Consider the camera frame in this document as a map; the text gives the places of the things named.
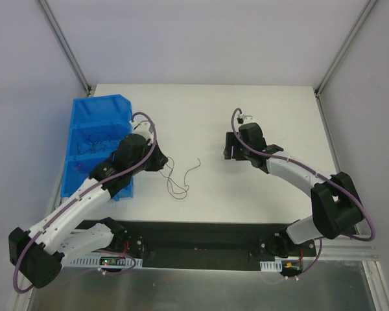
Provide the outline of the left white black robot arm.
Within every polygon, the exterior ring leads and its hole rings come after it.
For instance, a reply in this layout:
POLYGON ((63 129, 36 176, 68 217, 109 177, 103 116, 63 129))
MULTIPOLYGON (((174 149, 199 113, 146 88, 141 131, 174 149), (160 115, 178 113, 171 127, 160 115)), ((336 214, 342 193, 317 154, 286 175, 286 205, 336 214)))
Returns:
POLYGON ((103 218, 77 235, 71 232, 91 211, 128 186, 136 174, 157 172, 167 161, 155 135, 128 134, 65 203, 29 229, 13 229, 8 247, 14 265, 14 290, 24 294, 32 288, 43 288, 67 264, 92 251, 125 255, 125 229, 113 218, 103 218))

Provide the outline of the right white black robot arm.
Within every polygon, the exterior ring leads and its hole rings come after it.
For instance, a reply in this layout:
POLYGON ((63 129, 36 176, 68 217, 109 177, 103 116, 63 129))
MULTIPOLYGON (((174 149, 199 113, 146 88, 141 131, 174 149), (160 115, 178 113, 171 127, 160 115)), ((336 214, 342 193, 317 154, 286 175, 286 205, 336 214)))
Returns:
POLYGON ((259 125, 243 124, 238 132, 227 132, 224 158, 249 161, 266 174, 279 177, 303 191, 311 199, 312 214, 287 226, 279 239, 279 249, 294 255, 302 243, 315 238, 330 240, 364 219, 360 199, 350 176, 344 172, 324 176, 291 157, 276 144, 266 144, 259 125))

